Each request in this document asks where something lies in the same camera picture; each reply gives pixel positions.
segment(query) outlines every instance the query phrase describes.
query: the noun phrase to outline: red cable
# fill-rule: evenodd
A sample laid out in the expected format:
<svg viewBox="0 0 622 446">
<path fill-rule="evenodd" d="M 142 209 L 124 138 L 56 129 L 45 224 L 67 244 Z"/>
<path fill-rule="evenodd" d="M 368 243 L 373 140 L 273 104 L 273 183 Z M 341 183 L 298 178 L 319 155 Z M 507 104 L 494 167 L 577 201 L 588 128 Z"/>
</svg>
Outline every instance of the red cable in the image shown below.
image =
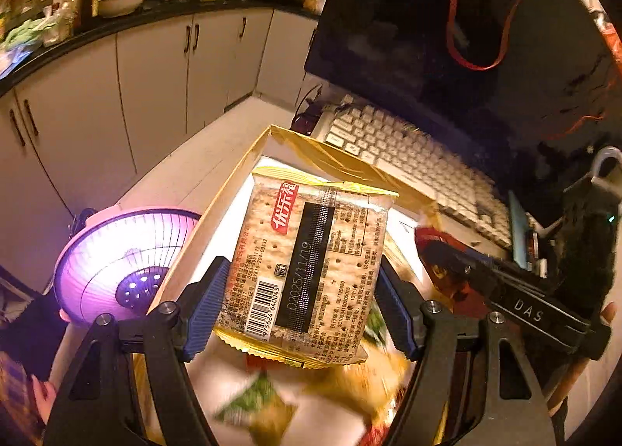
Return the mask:
<svg viewBox="0 0 622 446">
<path fill-rule="evenodd" d="M 475 65 L 474 63 L 469 62 L 465 59 L 460 52 L 457 50 L 454 42 L 453 42 L 453 26 L 456 22 L 456 10 L 458 8 L 458 0 L 449 0 L 449 17 L 447 18 L 447 30 L 446 30 L 446 42 L 447 42 L 447 50 L 449 54 L 453 57 L 453 59 L 458 62 L 461 66 L 471 69 L 473 71 L 487 71 L 489 69 L 497 67 L 501 61 L 505 58 L 506 53 L 508 52 L 508 42 L 509 42 L 509 28 L 512 23 L 512 19 L 514 18 L 514 13 L 516 13 L 516 8 L 521 3 L 522 0 L 515 0 L 512 5 L 512 9 L 503 24 L 503 33 L 501 34 L 501 44 L 499 47 L 499 55 L 496 60 L 488 65 L 481 66 Z"/>
<path fill-rule="evenodd" d="M 560 139 L 564 136 L 567 136 L 568 134 L 575 132 L 579 127 L 581 127 L 581 125 L 583 124 L 585 120 L 602 121 L 604 118 L 605 118 L 604 113 L 600 116 L 592 116 L 592 115 L 582 116 L 577 121 L 575 121 L 572 127 L 570 127 L 568 130 L 566 130 L 565 132 L 561 132 L 560 134 L 553 134 L 552 136 L 548 136 L 546 137 L 546 140 L 553 141 L 554 139 Z"/>
</svg>

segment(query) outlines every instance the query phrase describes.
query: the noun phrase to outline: metal screw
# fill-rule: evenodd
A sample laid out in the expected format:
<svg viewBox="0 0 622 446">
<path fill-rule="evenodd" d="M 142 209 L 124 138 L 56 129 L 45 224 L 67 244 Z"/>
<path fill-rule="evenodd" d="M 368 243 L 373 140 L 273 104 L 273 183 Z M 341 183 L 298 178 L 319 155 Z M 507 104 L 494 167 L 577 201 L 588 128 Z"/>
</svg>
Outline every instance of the metal screw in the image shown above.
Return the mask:
<svg viewBox="0 0 622 446">
<path fill-rule="evenodd" d="M 163 315 L 170 315 L 175 309 L 177 309 L 177 305 L 172 300 L 167 300 L 157 307 L 157 310 Z"/>
<path fill-rule="evenodd" d="M 493 311 L 492 313 L 490 313 L 488 315 L 488 318 L 490 318 L 491 322 L 497 325 L 501 325 L 505 321 L 505 318 L 503 317 L 503 315 L 499 313 L 498 311 Z"/>
<path fill-rule="evenodd" d="M 101 327 L 105 327 L 113 320 L 113 316 L 110 313 L 102 313 L 97 318 L 95 318 L 95 322 Z"/>
<path fill-rule="evenodd" d="M 432 314 L 436 314 L 440 312 L 441 305 L 440 305 L 440 302 L 436 300 L 426 300 L 424 302 L 424 305 L 425 305 L 425 309 Z"/>
</svg>

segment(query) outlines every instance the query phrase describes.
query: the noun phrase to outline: cardboard box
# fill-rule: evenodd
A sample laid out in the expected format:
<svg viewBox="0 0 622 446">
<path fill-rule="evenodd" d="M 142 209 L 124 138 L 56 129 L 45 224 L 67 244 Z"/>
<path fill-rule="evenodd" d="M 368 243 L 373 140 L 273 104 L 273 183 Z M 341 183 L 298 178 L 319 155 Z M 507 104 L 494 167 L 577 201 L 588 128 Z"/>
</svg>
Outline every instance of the cardboard box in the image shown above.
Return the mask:
<svg viewBox="0 0 622 446">
<path fill-rule="evenodd" d="M 384 253 L 400 277 L 415 283 L 426 299 L 434 298 L 447 303 L 425 275 L 412 237 L 417 223 L 440 227 L 436 202 L 346 152 L 271 126 L 240 160 L 206 209 L 192 237 L 167 273 L 151 309 L 165 300 L 176 300 L 188 283 L 201 279 L 215 256 L 232 258 L 253 189 L 251 171 L 257 165 L 283 164 L 325 180 L 354 181 L 397 192 L 399 197 L 390 211 Z M 282 367 L 269 371 L 269 376 L 286 401 L 296 401 L 299 405 L 282 446 L 356 444 L 365 431 L 363 419 L 321 397 L 301 394 L 304 386 L 314 377 L 316 371 L 313 369 L 279 365 Z M 212 334 L 206 350 L 199 353 L 187 369 L 199 403 L 219 443 L 222 446 L 251 445 L 247 431 L 211 419 L 256 377 L 246 370 L 245 354 Z M 136 356 L 135 373 L 148 436 L 152 441 L 163 444 L 142 355 Z"/>
</svg>

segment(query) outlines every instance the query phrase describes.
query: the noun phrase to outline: blue gripper pad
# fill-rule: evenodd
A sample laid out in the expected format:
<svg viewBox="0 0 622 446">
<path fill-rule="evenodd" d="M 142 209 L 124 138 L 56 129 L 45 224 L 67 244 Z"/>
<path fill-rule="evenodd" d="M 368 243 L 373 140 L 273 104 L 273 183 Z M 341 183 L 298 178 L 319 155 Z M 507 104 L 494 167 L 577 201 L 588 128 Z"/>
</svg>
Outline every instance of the blue gripper pad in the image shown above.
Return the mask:
<svg viewBox="0 0 622 446">
<path fill-rule="evenodd" d="M 424 302 L 415 285 L 402 281 L 383 255 L 374 293 L 395 347 L 416 361 L 423 355 L 425 326 L 419 307 Z"/>
<path fill-rule="evenodd" d="M 223 305 L 230 265 L 225 257 L 214 258 L 201 281 L 188 285 L 177 301 L 188 321 L 187 340 L 182 349 L 184 361 L 191 361 L 205 349 Z"/>
</svg>

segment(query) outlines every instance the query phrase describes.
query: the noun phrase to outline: black countertop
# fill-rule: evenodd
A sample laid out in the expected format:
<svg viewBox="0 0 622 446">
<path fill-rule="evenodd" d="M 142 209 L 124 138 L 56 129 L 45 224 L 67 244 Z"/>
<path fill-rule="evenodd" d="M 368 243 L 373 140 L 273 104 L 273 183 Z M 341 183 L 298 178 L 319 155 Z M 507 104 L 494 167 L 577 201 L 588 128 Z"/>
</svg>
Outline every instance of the black countertop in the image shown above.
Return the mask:
<svg viewBox="0 0 622 446">
<path fill-rule="evenodd" d="M 0 80 L 0 97 L 7 93 L 19 82 L 25 80 L 36 70 L 48 63 L 107 35 L 116 34 L 139 25 L 158 22 L 197 12 L 222 11 L 227 9 L 273 8 L 295 13 L 306 18 L 318 20 L 319 16 L 302 8 L 302 5 L 279 0 L 188 0 L 188 1 L 149 1 L 146 0 L 139 9 L 132 14 L 118 18 L 99 18 L 96 27 L 90 31 L 58 43 L 49 48 L 39 48 L 30 54 L 10 74 Z"/>
</svg>

